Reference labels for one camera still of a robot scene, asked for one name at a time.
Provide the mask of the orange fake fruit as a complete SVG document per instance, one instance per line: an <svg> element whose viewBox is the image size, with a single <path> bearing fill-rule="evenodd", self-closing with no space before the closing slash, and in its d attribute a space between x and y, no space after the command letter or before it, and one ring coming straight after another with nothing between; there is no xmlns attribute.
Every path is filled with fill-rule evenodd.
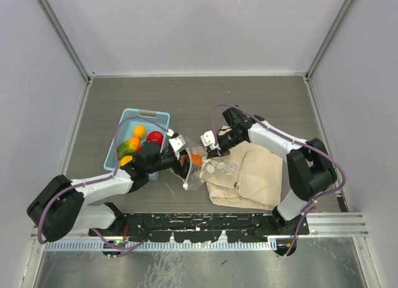
<svg viewBox="0 0 398 288"><path fill-rule="evenodd" d="M201 166L203 164L202 156L198 155L198 154L193 154L192 155L192 164L193 165L197 165L197 166Z"/></svg>

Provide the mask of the clear polka dot zip bag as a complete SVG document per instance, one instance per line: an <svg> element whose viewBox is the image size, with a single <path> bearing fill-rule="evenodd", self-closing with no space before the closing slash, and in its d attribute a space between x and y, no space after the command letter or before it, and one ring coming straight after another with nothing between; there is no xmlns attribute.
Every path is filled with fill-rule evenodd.
<svg viewBox="0 0 398 288"><path fill-rule="evenodd" d="M186 139L188 147L184 150L188 152L191 160L189 174L183 181L184 190L197 190L203 183L215 184L219 180L233 180L239 172L238 165L231 162L227 157L215 157L208 159L207 153L201 145ZM202 156L203 164L201 166L192 164L192 155L198 154Z"/></svg>

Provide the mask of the red fake apple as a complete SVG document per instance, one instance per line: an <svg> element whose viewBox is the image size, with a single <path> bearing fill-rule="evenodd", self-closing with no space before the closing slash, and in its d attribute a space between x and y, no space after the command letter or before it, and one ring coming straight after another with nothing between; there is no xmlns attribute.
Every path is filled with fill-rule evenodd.
<svg viewBox="0 0 398 288"><path fill-rule="evenodd" d="M155 142L162 147L162 143L164 141L164 135L160 131L152 131L146 137L147 142Z"/></svg>

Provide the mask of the green fake fruit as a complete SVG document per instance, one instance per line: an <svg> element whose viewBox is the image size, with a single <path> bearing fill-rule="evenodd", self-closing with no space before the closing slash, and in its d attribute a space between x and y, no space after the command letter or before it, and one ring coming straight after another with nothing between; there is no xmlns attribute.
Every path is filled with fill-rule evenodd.
<svg viewBox="0 0 398 288"><path fill-rule="evenodd" d="M138 137L131 137L117 147L117 157L121 160L125 156L131 156L141 147L141 140Z"/></svg>

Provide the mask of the yellow fake lemon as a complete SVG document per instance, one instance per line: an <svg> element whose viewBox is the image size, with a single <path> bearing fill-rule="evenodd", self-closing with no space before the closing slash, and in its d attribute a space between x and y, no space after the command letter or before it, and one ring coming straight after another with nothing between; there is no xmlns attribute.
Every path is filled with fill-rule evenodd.
<svg viewBox="0 0 398 288"><path fill-rule="evenodd" d="M143 125L137 125L132 130L132 135L140 140L146 137L146 128Z"/></svg>

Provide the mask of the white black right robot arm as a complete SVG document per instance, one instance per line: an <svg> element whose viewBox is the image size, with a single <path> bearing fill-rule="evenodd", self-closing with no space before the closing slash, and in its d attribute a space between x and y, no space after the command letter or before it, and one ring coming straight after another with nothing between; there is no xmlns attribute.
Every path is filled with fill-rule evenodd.
<svg viewBox="0 0 398 288"><path fill-rule="evenodd" d="M285 235L311 201L337 181L337 163L319 139L304 140L271 126L264 118L237 105L226 105L223 117L229 129L218 134L215 127L200 136L209 158L229 154L242 142L266 148L287 164L290 191L272 211L272 225Z"/></svg>

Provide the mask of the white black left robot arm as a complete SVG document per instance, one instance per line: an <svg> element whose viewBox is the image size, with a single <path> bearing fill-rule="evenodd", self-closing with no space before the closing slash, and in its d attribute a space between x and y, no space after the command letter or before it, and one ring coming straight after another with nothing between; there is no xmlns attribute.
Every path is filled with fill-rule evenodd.
<svg viewBox="0 0 398 288"><path fill-rule="evenodd" d="M83 180L70 180L64 175L54 177L27 207L27 216L44 243L58 241L71 231L90 228L117 236L127 225L125 214L111 202L96 202L135 192L149 182L150 174L169 169L188 180L192 171L189 147L178 148L170 142L162 151L156 143L145 142L133 160L116 173Z"/></svg>

